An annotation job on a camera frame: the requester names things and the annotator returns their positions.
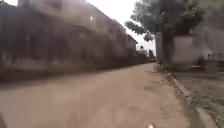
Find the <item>tree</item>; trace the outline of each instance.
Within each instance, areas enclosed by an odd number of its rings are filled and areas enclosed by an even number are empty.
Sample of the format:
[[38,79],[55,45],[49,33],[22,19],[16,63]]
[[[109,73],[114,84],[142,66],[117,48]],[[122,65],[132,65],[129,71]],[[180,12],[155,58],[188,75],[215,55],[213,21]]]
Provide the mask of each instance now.
[[137,34],[152,40],[156,32],[162,33],[166,63],[171,62],[173,37],[188,35],[200,21],[204,11],[196,0],[140,0],[135,4],[132,21],[125,25]]

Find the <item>wall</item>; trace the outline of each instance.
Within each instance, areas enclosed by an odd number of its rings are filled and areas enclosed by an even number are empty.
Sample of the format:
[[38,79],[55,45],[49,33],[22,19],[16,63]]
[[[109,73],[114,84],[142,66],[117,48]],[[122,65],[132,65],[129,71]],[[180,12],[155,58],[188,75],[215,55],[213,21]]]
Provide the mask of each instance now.
[[27,67],[26,63],[34,69],[35,61],[44,69],[69,66],[69,70],[88,70],[132,61],[133,50],[127,47],[127,35],[122,33],[116,33],[119,38],[112,40],[84,26],[9,5],[0,5],[0,21],[0,55],[8,66]]

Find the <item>foliage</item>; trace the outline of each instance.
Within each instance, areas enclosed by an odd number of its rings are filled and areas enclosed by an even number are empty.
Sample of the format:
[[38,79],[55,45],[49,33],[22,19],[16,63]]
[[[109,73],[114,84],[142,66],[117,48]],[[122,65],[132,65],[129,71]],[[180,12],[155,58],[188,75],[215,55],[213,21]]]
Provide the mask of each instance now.
[[144,34],[149,41],[151,35],[167,28],[173,28],[176,35],[189,34],[202,20],[203,13],[195,0],[140,0],[135,4],[132,21],[125,25],[137,34]]

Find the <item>building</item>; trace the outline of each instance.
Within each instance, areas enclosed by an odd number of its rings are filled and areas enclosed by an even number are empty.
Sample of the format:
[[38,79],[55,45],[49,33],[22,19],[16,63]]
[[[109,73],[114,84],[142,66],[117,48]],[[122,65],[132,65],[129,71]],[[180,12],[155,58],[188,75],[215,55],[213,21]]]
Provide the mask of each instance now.
[[85,26],[100,34],[124,31],[121,25],[107,17],[85,0],[19,0],[18,6],[29,6],[44,14],[75,25]]

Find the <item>dirt road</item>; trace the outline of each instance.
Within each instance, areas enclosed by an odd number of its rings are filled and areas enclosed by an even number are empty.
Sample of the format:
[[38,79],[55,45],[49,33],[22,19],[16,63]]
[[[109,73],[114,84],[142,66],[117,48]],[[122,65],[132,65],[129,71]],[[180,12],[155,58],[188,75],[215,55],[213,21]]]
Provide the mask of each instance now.
[[8,128],[188,128],[174,89],[153,65],[68,76],[0,91]]

